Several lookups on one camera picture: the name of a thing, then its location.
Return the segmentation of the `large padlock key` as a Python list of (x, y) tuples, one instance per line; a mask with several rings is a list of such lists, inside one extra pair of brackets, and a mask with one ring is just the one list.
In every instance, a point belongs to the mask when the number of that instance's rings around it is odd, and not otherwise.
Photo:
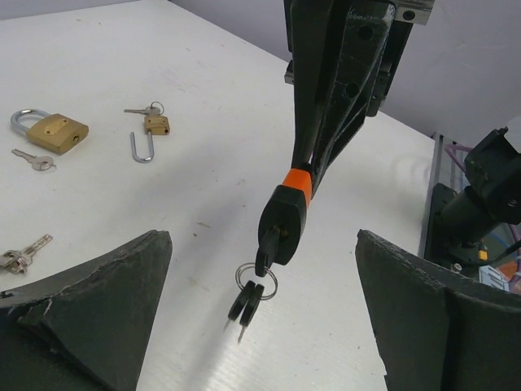
[(15, 156), (25, 159), (36, 171), (43, 172), (55, 168), (54, 160), (50, 156), (35, 156), (28, 154), (27, 152), (23, 152), (20, 149), (12, 149), (11, 153)]

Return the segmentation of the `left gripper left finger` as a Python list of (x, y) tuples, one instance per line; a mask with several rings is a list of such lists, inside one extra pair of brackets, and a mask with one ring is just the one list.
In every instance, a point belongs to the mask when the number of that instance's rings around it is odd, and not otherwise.
[(173, 253), (167, 231), (1, 293), (3, 390), (135, 390)]

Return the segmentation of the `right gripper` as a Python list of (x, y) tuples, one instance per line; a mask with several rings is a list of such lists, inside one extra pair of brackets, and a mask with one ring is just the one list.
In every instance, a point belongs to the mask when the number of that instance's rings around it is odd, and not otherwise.
[(313, 154), (314, 190), (344, 122), (355, 108), (366, 106), (367, 116), (376, 115), (413, 26), (425, 25), (433, 6), (432, 1), (284, 2), (291, 52), (286, 80), (294, 87), (295, 109), (291, 166), (306, 165)]

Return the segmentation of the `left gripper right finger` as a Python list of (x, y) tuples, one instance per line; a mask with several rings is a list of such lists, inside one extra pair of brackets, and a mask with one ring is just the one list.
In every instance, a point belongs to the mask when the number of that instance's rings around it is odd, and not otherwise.
[(520, 297), (367, 230), (355, 251), (389, 390), (518, 390)]

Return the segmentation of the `black keys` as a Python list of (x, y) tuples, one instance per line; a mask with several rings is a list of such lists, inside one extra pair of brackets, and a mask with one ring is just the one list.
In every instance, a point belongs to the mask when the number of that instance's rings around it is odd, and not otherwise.
[[(239, 294), (236, 296), (228, 311), (227, 324), (239, 319), (239, 325), (241, 327), (238, 336), (239, 344), (242, 342), (244, 333), (253, 320), (260, 303), (270, 300), (278, 291), (278, 280), (272, 272), (271, 266), (274, 263), (279, 242), (280, 230), (276, 227), (270, 228), (260, 241), (255, 262), (243, 264), (235, 272), (235, 282), (239, 287)], [(245, 270), (249, 269), (253, 269), (257, 277), (265, 277), (268, 275), (274, 282), (274, 291), (266, 296), (264, 294), (265, 286), (262, 283), (248, 280), (245, 284), (242, 284), (242, 274)]]

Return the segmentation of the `orange black padlock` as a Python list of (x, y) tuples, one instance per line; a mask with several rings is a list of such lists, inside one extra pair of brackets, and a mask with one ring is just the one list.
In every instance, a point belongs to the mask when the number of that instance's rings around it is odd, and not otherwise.
[(257, 235), (261, 243), (269, 230), (278, 232), (274, 263), (285, 266), (295, 255), (304, 232), (312, 195), (310, 172), (304, 168), (291, 168), (269, 198), (260, 216)]

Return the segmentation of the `large brass padlock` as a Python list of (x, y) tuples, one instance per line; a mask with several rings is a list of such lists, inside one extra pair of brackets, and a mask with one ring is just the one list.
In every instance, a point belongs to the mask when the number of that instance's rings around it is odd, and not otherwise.
[[(35, 116), (38, 121), (31, 127), (21, 120)], [(11, 115), (15, 130), (24, 134), (29, 142), (58, 155), (69, 152), (89, 134), (89, 126), (62, 114), (50, 114), (40, 109), (23, 109)]]

